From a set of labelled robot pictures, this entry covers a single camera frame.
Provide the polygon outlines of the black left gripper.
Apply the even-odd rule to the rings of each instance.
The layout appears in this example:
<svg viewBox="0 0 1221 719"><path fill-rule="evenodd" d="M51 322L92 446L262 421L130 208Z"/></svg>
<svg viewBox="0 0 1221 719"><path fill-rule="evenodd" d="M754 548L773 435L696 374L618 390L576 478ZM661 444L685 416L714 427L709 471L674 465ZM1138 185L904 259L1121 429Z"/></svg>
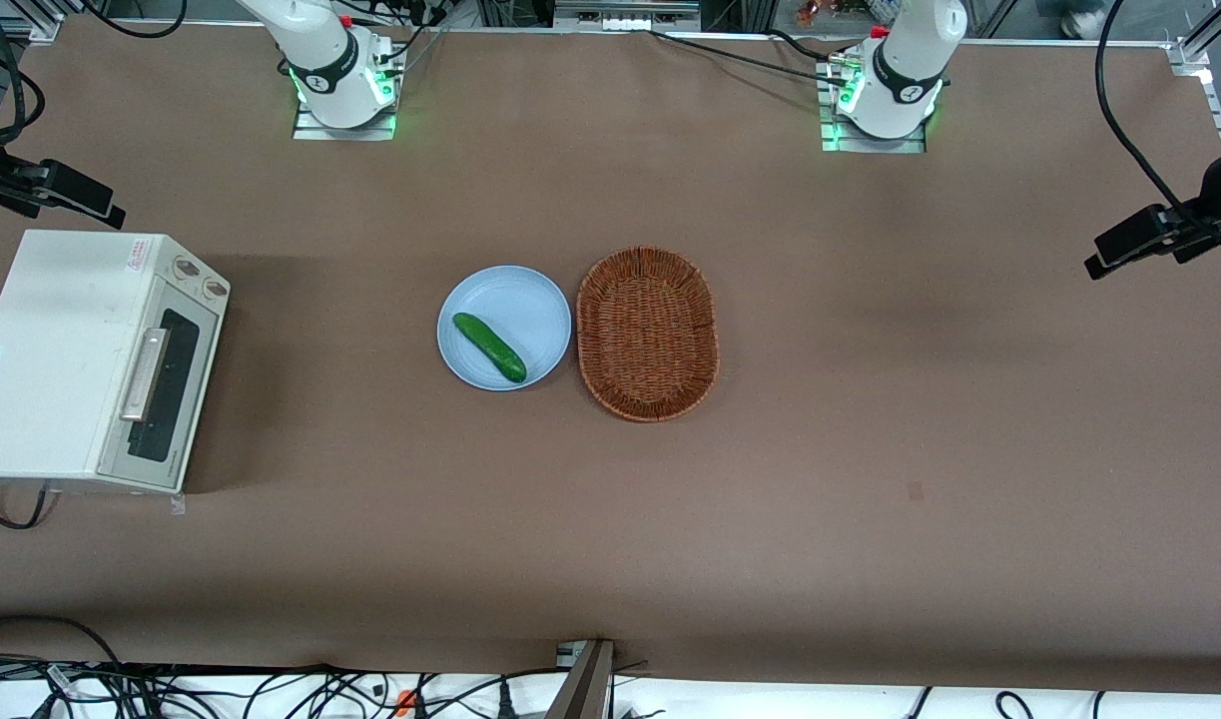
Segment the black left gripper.
<svg viewBox="0 0 1221 719"><path fill-rule="evenodd" d="M1094 238L1095 251L1085 259L1093 281L1107 277L1129 262L1170 255L1177 264L1198 258L1197 237L1179 214L1161 205L1149 205Z"/></svg>

